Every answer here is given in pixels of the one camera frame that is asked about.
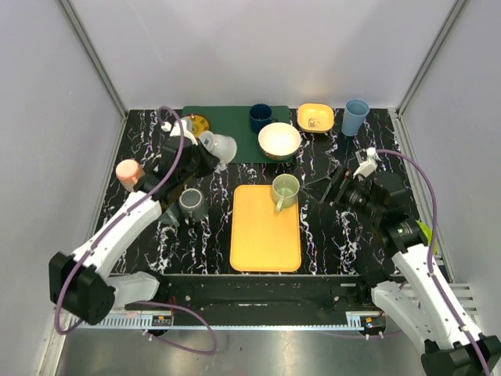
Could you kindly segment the light grey-blue mug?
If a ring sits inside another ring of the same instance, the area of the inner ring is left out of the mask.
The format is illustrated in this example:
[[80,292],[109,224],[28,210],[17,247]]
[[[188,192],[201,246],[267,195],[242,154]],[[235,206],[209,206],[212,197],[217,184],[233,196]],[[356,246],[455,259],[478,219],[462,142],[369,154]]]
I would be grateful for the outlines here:
[[217,171],[226,170],[228,164],[237,154],[237,143],[231,136],[204,131],[200,133],[198,139],[211,155],[219,159],[219,163],[216,166]]

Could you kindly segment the pale green mug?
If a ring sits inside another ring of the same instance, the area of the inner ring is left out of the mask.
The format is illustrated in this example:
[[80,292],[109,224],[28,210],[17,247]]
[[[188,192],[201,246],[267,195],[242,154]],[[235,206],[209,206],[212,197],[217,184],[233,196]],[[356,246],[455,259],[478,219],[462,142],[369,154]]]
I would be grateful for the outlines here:
[[282,174],[274,178],[272,200],[277,212],[290,208],[296,203],[300,187],[301,184],[294,175]]

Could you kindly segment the dark grey mug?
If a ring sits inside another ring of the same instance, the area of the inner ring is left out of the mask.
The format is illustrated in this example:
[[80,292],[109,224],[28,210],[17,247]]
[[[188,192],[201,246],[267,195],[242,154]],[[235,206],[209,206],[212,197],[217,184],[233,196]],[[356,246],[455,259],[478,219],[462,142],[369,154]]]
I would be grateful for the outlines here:
[[206,198],[201,190],[188,188],[178,199],[183,216],[192,222],[201,222],[208,213]]

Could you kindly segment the slate blue hexagonal mug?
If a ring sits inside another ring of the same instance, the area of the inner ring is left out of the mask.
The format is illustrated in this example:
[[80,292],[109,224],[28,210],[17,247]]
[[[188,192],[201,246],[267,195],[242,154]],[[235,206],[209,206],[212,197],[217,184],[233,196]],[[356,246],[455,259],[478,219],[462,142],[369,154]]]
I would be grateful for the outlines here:
[[176,210],[172,210],[172,208],[168,208],[160,217],[159,221],[165,225],[174,226],[178,228],[180,226],[179,213]]

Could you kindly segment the pink mug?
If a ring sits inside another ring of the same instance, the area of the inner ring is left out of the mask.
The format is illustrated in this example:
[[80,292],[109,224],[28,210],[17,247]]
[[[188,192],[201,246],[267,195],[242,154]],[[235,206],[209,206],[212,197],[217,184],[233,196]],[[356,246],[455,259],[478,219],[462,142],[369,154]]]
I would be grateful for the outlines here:
[[133,192],[135,184],[145,175],[145,172],[139,162],[133,159],[126,159],[117,165],[115,174],[121,185],[128,192]]

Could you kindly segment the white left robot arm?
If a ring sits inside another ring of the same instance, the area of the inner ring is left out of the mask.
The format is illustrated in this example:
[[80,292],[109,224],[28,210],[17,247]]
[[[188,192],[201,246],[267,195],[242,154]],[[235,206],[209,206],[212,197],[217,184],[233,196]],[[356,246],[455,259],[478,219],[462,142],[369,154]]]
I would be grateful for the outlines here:
[[181,152],[164,149],[133,178],[125,203],[93,237],[69,255],[58,252],[50,259],[49,297],[56,308],[91,325],[112,309],[139,301],[153,310],[163,309],[169,291],[157,273],[110,273],[141,232],[178,200],[188,182],[212,174],[221,164],[201,145],[187,143]]

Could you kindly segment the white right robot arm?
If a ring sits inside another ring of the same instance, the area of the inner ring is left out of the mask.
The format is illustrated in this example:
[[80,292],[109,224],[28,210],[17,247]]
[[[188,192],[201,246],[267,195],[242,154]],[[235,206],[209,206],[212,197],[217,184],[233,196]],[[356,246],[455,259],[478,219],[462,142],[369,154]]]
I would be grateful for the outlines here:
[[428,375],[488,375],[500,359],[500,340],[483,334],[467,314],[428,251],[418,222],[405,208],[406,189],[399,175],[359,178],[347,168],[306,183],[302,191],[319,204],[365,216],[385,255],[413,289],[409,299],[388,273],[361,275],[355,300],[364,310],[382,309],[420,353]]

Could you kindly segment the navy blue mug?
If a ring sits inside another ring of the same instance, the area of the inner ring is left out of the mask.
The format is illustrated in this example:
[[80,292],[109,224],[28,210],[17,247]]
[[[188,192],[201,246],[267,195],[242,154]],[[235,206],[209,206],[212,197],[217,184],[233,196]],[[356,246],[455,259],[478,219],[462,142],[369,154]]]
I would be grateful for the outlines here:
[[278,121],[272,108],[264,103],[256,103],[250,108],[249,119],[250,129],[255,134],[258,134],[266,125]]

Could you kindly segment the yellow patterned saucer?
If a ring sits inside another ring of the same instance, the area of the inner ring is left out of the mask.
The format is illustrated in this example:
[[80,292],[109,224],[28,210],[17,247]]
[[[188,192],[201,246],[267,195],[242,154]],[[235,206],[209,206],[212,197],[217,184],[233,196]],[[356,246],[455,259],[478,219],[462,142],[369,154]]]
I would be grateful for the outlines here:
[[209,120],[201,114],[188,114],[182,117],[182,121],[186,123],[186,129],[195,137],[210,130]]

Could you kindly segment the dark green mat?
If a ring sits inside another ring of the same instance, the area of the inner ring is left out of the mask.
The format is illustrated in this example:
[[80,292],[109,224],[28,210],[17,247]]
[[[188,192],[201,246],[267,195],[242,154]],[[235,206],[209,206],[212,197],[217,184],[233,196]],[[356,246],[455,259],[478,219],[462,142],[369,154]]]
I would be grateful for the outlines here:
[[237,144],[237,153],[231,164],[277,163],[262,152],[258,135],[251,130],[250,106],[184,106],[182,116],[204,116],[213,133],[231,136]]

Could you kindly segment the yellow square dish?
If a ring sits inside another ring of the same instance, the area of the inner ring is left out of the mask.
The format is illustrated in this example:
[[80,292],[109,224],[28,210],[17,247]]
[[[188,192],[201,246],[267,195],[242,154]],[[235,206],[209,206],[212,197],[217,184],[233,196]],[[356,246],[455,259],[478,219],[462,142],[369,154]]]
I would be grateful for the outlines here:
[[332,107],[320,103],[304,103],[297,109],[297,124],[304,132],[327,133],[334,125]]

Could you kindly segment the light blue plastic cup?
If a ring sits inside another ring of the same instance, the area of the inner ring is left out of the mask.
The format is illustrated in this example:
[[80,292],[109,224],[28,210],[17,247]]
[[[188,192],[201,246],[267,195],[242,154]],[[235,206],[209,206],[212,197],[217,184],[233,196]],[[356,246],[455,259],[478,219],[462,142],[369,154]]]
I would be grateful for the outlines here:
[[369,105],[360,99],[351,99],[346,103],[341,132],[345,136],[356,136],[369,113]]

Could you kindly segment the orange plastic tray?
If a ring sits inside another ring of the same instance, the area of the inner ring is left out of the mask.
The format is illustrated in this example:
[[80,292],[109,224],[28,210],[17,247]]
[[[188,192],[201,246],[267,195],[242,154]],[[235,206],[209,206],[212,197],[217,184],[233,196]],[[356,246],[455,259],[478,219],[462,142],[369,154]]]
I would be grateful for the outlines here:
[[270,185],[235,188],[230,265],[240,272],[298,270],[301,266],[298,204],[277,211]]

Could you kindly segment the lime green plate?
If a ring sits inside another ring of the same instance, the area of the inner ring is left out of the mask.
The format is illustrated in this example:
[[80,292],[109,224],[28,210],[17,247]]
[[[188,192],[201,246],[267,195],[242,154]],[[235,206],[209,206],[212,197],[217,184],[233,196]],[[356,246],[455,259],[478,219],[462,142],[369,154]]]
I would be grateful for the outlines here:
[[[433,238],[432,229],[428,225],[426,225],[425,223],[423,223],[419,220],[417,220],[416,223],[418,224],[421,232],[423,233],[424,237],[426,238],[425,245],[427,247],[429,247],[431,242],[432,242],[432,238]],[[438,242],[435,241],[434,247],[433,247],[433,254],[436,255],[437,253],[438,253]]]

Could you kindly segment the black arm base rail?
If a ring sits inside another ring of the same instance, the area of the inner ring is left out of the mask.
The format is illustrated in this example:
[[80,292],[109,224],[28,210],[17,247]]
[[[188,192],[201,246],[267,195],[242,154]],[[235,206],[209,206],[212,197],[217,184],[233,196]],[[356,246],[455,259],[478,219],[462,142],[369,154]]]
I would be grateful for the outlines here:
[[212,327],[349,325],[347,313],[379,317],[358,276],[170,275],[153,301],[199,313]]

